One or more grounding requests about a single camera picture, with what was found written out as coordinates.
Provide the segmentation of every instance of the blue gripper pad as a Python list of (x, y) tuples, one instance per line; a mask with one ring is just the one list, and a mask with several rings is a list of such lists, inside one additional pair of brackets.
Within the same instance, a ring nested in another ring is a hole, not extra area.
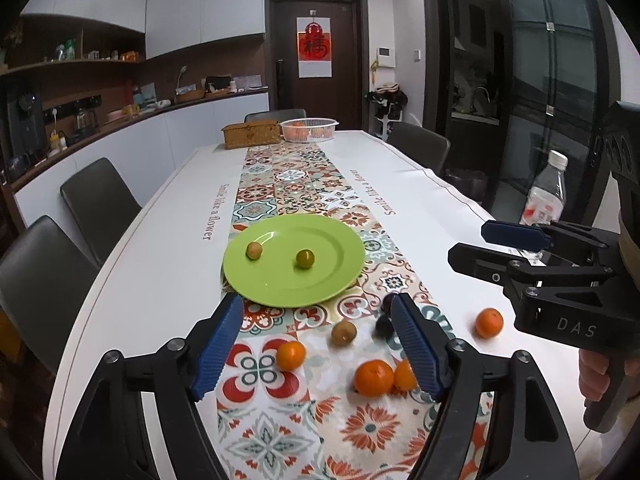
[(424, 319), (411, 297), (404, 293), (391, 303), (391, 322), (420, 389), (439, 401), (451, 386), (445, 346), (449, 338), (435, 321)]
[[(223, 300), (218, 308), (224, 307)], [(236, 294), (198, 357), (196, 378), (191, 385), (191, 391), (196, 400), (201, 400), (204, 394), (215, 390), (226, 358), (240, 332), (243, 315), (242, 297)]]
[(549, 248), (551, 238), (539, 227), (510, 224), (489, 220), (480, 230), (482, 239), (489, 244), (497, 244), (523, 251), (538, 253)]

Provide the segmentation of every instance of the white plastic basket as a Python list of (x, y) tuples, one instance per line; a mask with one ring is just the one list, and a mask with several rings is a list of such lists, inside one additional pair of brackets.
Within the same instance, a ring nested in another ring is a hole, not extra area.
[(289, 142), (322, 142), (334, 138), (337, 121), (333, 119), (292, 119), (280, 123), (284, 140)]

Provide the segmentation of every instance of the dining table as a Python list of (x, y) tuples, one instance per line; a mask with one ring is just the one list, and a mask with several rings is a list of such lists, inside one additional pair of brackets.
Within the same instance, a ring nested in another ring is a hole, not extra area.
[[(418, 459), (438, 405), (420, 391), (363, 397), (357, 366), (402, 359), (396, 336), (375, 337), (382, 299), (407, 292), (427, 319), (478, 351), (532, 354), (558, 404), (574, 449), (589, 433), (578, 390), (578, 352), (518, 332), (502, 288), (455, 273), (447, 253), (458, 242), (512, 252), (482, 240), (491, 215), (433, 171), (364, 131), (339, 131), (318, 143), (280, 142), (226, 150), (197, 149), (169, 177), (124, 233), (101, 268), (68, 338), (47, 412), (45, 480), (54, 480), (76, 407), (105, 352), (156, 352), (212, 316), (229, 290), (222, 273), (230, 240), (265, 218), (319, 214), (353, 228), (365, 265), (357, 282), (330, 300), (301, 308), (244, 300), (242, 327), (215, 391), (197, 404), (207, 435), (233, 479), (404, 479)], [(474, 331), (494, 307), (504, 329)], [(358, 335), (330, 344), (347, 319)], [(298, 340), (306, 359), (286, 372), (275, 363)], [(162, 480), (175, 475), (154, 395), (142, 393), (150, 446)], [(478, 471), (493, 406), (482, 394), (460, 478)]]

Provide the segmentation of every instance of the table runner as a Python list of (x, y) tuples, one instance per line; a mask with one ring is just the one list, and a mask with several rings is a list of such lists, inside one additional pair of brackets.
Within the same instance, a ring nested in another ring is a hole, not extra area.
[[(218, 455), (229, 478), (404, 479), (438, 405), (420, 390), (363, 397), (351, 386), (353, 374), (364, 361), (382, 359), (395, 368), (404, 357), (395, 335), (385, 340), (374, 334), (382, 298), (390, 292), (408, 292), (450, 338), (453, 328), (320, 146), (249, 148), (230, 238), (263, 218), (295, 213), (349, 225), (363, 240), (365, 265), (355, 286), (321, 304), (281, 309), (245, 300), (242, 329), (216, 389)], [(355, 323), (358, 336), (335, 348), (330, 333), (342, 319)], [(296, 339), (306, 347), (305, 363), (284, 372), (275, 364), (276, 350)], [(462, 480), (478, 471), (492, 404), (491, 394), (483, 394)]]

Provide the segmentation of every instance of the bottle cap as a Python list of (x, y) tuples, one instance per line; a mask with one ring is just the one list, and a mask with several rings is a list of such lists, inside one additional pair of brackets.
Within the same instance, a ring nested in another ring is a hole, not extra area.
[(560, 171), (566, 170), (566, 165), (569, 163), (569, 159), (566, 158), (562, 153), (556, 152), (556, 150), (551, 150), (549, 152), (549, 164), (551, 164), (554, 168), (558, 168)]

